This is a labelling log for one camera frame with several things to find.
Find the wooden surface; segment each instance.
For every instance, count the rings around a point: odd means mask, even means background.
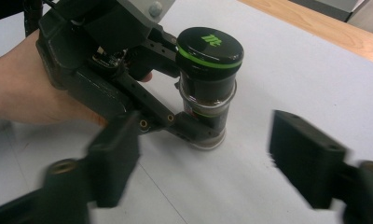
[[[240,0],[373,62],[373,34],[286,0]]]

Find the black lid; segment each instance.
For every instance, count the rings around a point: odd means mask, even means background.
[[[195,77],[193,73],[198,71],[196,78],[224,78],[236,73],[242,65],[243,49],[239,41],[212,28],[186,29],[178,36],[177,47],[177,64],[189,76]]]

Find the screw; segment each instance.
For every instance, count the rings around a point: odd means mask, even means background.
[[[174,121],[174,116],[173,116],[173,115],[168,115],[168,116],[167,116],[167,120],[168,120],[169,122],[173,122],[173,121]]]
[[[155,18],[158,17],[163,10],[163,6],[160,2],[155,1],[150,7],[149,7],[149,14]]]
[[[143,132],[148,131],[149,126],[148,126],[148,122],[145,119],[140,120],[140,129]]]
[[[59,174],[70,172],[74,170],[75,168],[76,168],[75,161],[61,161],[52,166],[51,172],[54,175],[59,175]]]

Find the white table surface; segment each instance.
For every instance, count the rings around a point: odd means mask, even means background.
[[[96,223],[340,223],[341,203],[311,210],[273,167],[272,110],[298,114],[352,149],[349,164],[373,160],[373,63],[234,0],[176,1],[161,24],[173,35],[213,27],[242,43],[227,138],[202,152],[166,132],[142,136],[120,206],[93,211]],[[0,56],[23,36],[21,14],[1,20]],[[146,87],[179,112],[174,82],[155,73]],[[50,163],[81,158],[99,131],[82,121],[0,120],[0,205],[38,188]]]

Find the finger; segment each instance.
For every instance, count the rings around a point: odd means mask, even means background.
[[[85,114],[83,115],[82,119],[96,123],[102,127],[105,127],[108,124],[108,121],[105,118],[87,107],[84,109],[84,113]]]
[[[152,73],[148,73],[141,81],[142,82],[147,82],[152,79]]]

